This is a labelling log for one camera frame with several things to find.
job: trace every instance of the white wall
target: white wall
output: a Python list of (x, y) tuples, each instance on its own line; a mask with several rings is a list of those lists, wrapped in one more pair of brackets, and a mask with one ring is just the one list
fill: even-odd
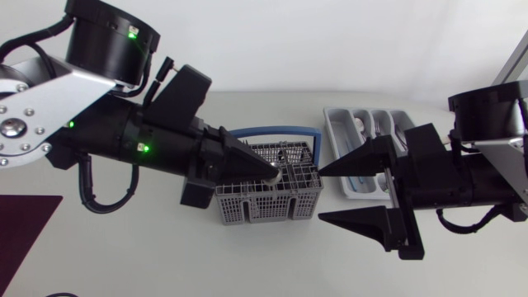
[[(216, 91), (356, 90), (442, 108), (488, 86), (528, 29), (526, 0), (108, 2), (162, 35), (154, 69), (169, 55), (211, 76)], [(0, 40), (56, 22), (64, 4), (2, 0)], [(42, 45), (64, 56), (68, 36)]]

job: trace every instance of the utensil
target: utensil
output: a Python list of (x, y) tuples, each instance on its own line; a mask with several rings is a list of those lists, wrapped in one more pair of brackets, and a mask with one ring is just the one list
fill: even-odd
[(381, 136), (380, 121), (379, 120), (375, 120), (374, 121), (374, 129), (375, 129), (376, 137)]
[(403, 146), (403, 149), (407, 150), (407, 140), (405, 139), (405, 134), (398, 125), (394, 125), (394, 130), (399, 143)]
[(366, 135), (365, 135), (365, 123), (363, 123), (363, 120), (360, 118), (354, 118), (354, 122), (356, 123), (357, 129), (360, 131), (361, 138), (363, 138), (363, 142), (366, 141)]

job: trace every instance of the black cable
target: black cable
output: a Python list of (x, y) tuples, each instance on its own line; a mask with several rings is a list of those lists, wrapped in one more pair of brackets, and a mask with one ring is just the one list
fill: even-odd
[(147, 86), (147, 82), (149, 81), (149, 74), (150, 74), (150, 64), (152, 62), (152, 54), (148, 54), (147, 61), (145, 63), (145, 68), (143, 69), (143, 79), (141, 81), (141, 85), (130, 92), (120, 92), (120, 91), (110, 91), (111, 95), (123, 97), (123, 98), (131, 98), (138, 96)]
[(470, 234), (470, 233), (477, 233), (477, 231), (479, 231), (482, 227), (484, 227), (492, 219), (495, 219), (498, 215), (502, 214), (504, 210), (505, 210), (504, 205), (495, 205), (480, 220), (480, 222), (476, 224), (472, 224), (471, 226), (459, 226), (457, 224), (451, 223), (450, 221), (444, 218), (443, 209), (436, 210), (436, 214), (438, 215), (438, 219), (440, 220), (440, 223), (442, 224), (442, 226), (444, 226), (446, 229), (450, 230), (451, 232), (457, 233), (457, 234)]
[(96, 196), (93, 195), (93, 181), (92, 181), (92, 157), (87, 153), (78, 154), (79, 163), (79, 195), (81, 196), (82, 204), (91, 212), (96, 214), (109, 214), (116, 211), (125, 205), (134, 195), (139, 182), (139, 166), (132, 165), (132, 177), (130, 178), (130, 187), (126, 191), (126, 195), (112, 205), (102, 205), (95, 201)]
[(52, 25), (51, 27), (6, 41), (2, 46), (0, 46), (0, 64), (3, 63), (3, 60), (14, 49), (17, 49), (23, 45), (31, 45), (36, 42), (48, 39), (52, 36), (56, 36), (66, 31), (66, 29), (68, 29), (72, 24), (73, 18), (66, 15), (61, 21)]
[(150, 85), (150, 88), (148, 89), (147, 93), (145, 94), (145, 97), (143, 98), (143, 108), (149, 108), (150, 104), (152, 103), (152, 100), (154, 98), (154, 95), (159, 89), (159, 86), (161, 86), (161, 83), (165, 78), (167, 77), (168, 72), (174, 67), (174, 60), (165, 57), (165, 60), (163, 61), (162, 67), (159, 68), (158, 74), (156, 75), (156, 79), (152, 82)]
[(52, 295), (47, 295), (46, 297), (78, 297), (78, 296), (72, 293), (55, 293)]
[(37, 44), (28, 44), (27, 46), (31, 47), (33, 50), (35, 50), (37, 54), (39, 54), (40, 58), (42, 59), (42, 62), (44, 63), (44, 66), (46, 67), (46, 70), (48, 71), (49, 78), (56, 78), (57, 73), (55, 72), (55, 67), (53, 67), (51, 59), (47, 55), (47, 53)]

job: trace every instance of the gray plastic basket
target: gray plastic basket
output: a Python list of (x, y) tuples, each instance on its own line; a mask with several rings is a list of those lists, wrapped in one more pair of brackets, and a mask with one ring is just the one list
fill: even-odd
[(215, 195), (222, 221), (242, 224), (276, 222), (290, 217), (310, 219), (323, 189), (318, 168), (306, 142), (249, 144), (270, 163), (278, 163), (282, 179), (274, 186), (262, 181), (217, 186)]

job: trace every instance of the fork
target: fork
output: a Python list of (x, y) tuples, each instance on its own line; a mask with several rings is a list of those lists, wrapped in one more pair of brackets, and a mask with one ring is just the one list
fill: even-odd
[(405, 150), (408, 150), (407, 149), (407, 141), (405, 141), (405, 134), (403, 133), (403, 131), (399, 128), (398, 125), (395, 125), (394, 126), (394, 132), (396, 134), (396, 138), (399, 140), (399, 143), (402, 145), (403, 149)]

